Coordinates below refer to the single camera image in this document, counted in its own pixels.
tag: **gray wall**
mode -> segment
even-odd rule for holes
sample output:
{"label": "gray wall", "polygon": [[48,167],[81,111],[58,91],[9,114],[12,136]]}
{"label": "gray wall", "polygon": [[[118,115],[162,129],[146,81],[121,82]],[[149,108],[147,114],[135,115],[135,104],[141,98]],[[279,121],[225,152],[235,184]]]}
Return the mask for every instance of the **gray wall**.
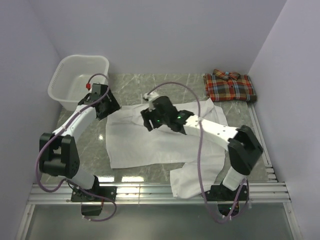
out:
{"label": "gray wall", "polygon": [[319,0],[288,0],[249,72],[272,163],[306,240],[320,239],[319,9]]}
{"label": "gray wall", "polygon": [[47,93],[60,61],[30,4],[0,3],[0,233],[14,239],[34,180],[39,136],[52,131],[59,104]]}
{"label": "gray wall", "polygon": [[110,73],[247,73],[286,0],[29,0],[60,57]]}

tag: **purple cable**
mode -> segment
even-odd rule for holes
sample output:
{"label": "purple cable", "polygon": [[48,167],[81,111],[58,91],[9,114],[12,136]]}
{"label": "purple cable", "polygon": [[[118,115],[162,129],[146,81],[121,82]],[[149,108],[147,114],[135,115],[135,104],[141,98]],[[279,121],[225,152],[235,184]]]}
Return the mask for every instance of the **purple cable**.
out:
{"label": "purple cable", "polygon": [[[106,75],[104,75],[104,74],[102,74],[102,73],[96,73],[96,74],[92,75],[88,81],[90,82],[91,79],[94,78],[95,76],[103,76],[103,77],[105,77],[105,79],[108,79],[108,77],[107,77]],[[56,191],[61,187],[61,185],[62,185],[62,184],[64,183],[64,181],[66,181],[67,179],[66,179],[66,178],[62,179],[62,180],[59,182],[58,186],[56,186],[54,189],[48,189],[48,188],[46,188],[46,187],[41,183],[41,178],[40,178],[40,175],[39,175],[39,172],[38,172],[39,162],[40,162],[40,158],[41,158],[42,154],[44,153],[44,151],[48,148],[48,146],[49,146],[57,137],[59,137],[63,132],[65,132],[65,131],[68,129],[68,127],[73,123],[73,121],[74,121],[83,111],[85,111],[85,110],[87,110],[88,108],[92,107],[93,105],[101,102],[102,99],[104,99],[104,98],[107,96],[109,90],[110,90],[110,87],[108,86],[108,88],[106,89],[106,91],[105,91],[105,93],[102,95],[102,97],[100,97],[98,100],[90,103],[89,105],[85,106],[84,108],[80,109],[80,111],[76,112],[76,114],[73,115],[73,117],[66,123],[66,125],[64,126],[64,128],[63,128],[61,131],[59,131],[56,135],[54,135],[54,136],[43,146],[43,148],[41,148],[41,150],[39,151],[39,154],[38,154],[38,156],[37,156],[37,158],[36,158],[36,162],[35,162],[35,177],[36,177],[36,183],[39,185],[39,187],[40,187],[43,191],[45,191],[45,192],[47,192],[47,193],[54,193],[54,192],[56,192]],[[67,182],[75,185],[75,183],[73,183],[73,182],[70,181],[70,180],[68,180]],[[111,199],[109,199],[109,198],[106,198],[106,197],[103,197],[103,196],[95,195],[95,194],[93,194],[93,193],[90,193],[90,192],[82,189],[82,188],[79,188],[79,189],[80,189],[82,192],[84,192],[85,194],[88,194],[88,195],[90,195],[90,196],[92,196],[92,197],[95,197],[95,198],[99,198],[99,199],[106,200],[106,201],[108,201],[108,202],[111,202],[111,203],[114,205],[114,211],[113,211],[113,213],[112,213],[109,217],[106,217],[106,218],[104,218],[104,219],[90,219],[90,218],[88,218],[88,217],[85,217],[86,219],[90,219],[90,221],[92,221],[92,222],[102,222],[102,221],[105,221],[105,220],[108,220],[108,219],[112,218],[112,217],[115,215],[115,213],[116,213],[116,211],[117,211],[117,205],[116,205],[116,203],[115,203],[113,200],[111,200]]]}
{"label": "purple cable", "polygon": [[[200,118],[201,117],[201,107],[200,107],[200,101],[199,101],[198,96],[196,95],[196,93],[190,87],[188,87],[188,86],[186,86],[186,85],[184,85],[182,83],[174,82],[174,81],[167,81],[167,82],[161,83],[161,84],[155,86],[151,91],[149,91],[148,95],[151,92],[153,92],[154,90],[156,90],[157,88],[159,88],[159,87],[161,87],[163,85],[167,85],[167,84],[176,84],[176,85],[182,86],[182,87],[188,89],[194,95],[196,103],[197,103],[197,106],[198,106],[198,116]],[[217,219],[216,216],[214,215],[214,213],[211,211],[211,209],[209,207],[209,204],[208,204],[208,201],[207,201],[207,198],[206,198],[206,194],[205,194],[204,184],[203,184],[203,181],[202,181],[202,176],[201,176],[200,162],[201,162],[201,150],[202,150],[203,139],[204,139],[204,129],[203,129],[201,120],[199,120],[199,128],[200,128],[200,140],[199,140],[199,148],[198,148],[198,153],[197,153],[197,171],[198,171],[198,178],[199,178],[199,184],[200,184],[200,189],[201,189],[201,195],[202,195],[203,200],[204,200],[204,205],[205,205],[207,211],[209,212],[210,216],[212,217],[212,219],[218,224],[224,224],[229,219],[231,219],[231,214],[233,213],[233,211],[234,211],[234,209],[236,207],[236,204],[237,204],[241,189],[242,189],[245,181],[247,183],[247,193],[248,193],[247,194],[247,199],[245,201],[244,207],[241,209],[241,211],[236,216],[239,216],[240,214],[242,214],[244,212],[244,209],[247,207],[247,204],[248,204],[248,201],[249,201],[249,182],[245,178],[242,180],[242,182],[240,184],[240,187],[239,187],[239,189],[238,189],[238,191],[237,191],[237,193],[235,195],[235,198],[234,198],[231,210],[229,211],[229,214],[223,220]]]}

